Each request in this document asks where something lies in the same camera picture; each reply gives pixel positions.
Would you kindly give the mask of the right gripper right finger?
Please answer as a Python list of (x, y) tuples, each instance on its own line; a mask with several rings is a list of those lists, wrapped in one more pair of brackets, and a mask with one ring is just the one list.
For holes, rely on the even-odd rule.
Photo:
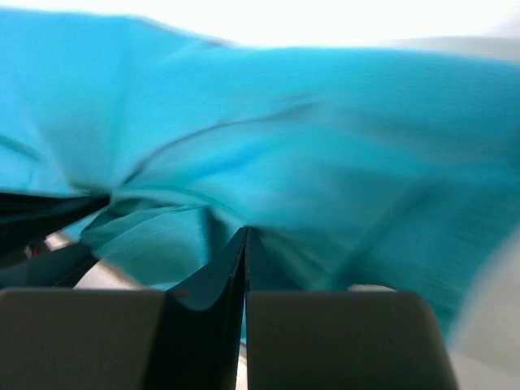
[(247, 232), (252, 389), (455, 389), (431, 307), (413, 292), (307, 292)]

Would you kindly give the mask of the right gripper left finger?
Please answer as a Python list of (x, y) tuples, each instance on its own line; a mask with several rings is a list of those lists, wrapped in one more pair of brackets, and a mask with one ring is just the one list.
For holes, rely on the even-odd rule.
[(246, 237), (166, 292), (3, 290), (2, 388), (234, 388)]

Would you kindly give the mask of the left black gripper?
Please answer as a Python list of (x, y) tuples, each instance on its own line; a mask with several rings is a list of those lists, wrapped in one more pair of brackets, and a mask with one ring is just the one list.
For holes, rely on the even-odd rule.
[(44, 197), (1, 194), (1, 255), (4, 257), (100, 211), (108, 195)]

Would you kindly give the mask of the teal t shirt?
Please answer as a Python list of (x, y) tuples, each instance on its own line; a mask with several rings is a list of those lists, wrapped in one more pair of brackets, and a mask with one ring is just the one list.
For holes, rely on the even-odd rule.
[(70, 233), (140, 284), (251, 226), (303, 288), (414, 291), (447, 332), (519, 225), (519, 66), (2, 9), (1, 186), (109, 195)]

